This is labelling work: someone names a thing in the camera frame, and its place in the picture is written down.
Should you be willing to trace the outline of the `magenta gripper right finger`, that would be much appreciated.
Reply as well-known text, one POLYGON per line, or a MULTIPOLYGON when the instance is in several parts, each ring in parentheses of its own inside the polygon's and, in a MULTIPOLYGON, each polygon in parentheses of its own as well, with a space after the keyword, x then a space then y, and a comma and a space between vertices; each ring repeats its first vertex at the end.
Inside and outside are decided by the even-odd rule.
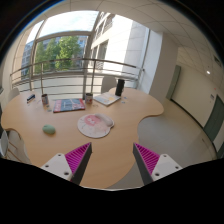
POLYGON ((133 144, 133 154, 145 185, 182 169, 168 154, 159 155, 137 143, 133 144))

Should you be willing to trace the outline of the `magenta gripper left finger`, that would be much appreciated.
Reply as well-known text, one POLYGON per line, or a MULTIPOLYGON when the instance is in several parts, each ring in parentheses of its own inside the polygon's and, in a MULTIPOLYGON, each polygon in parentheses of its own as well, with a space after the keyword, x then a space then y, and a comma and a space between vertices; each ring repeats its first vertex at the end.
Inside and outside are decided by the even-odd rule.
POLYGON ((67 154, 57 153, 42 166, 42 169, 79 185, 91 154, 92 144, 87 143, 67 154))

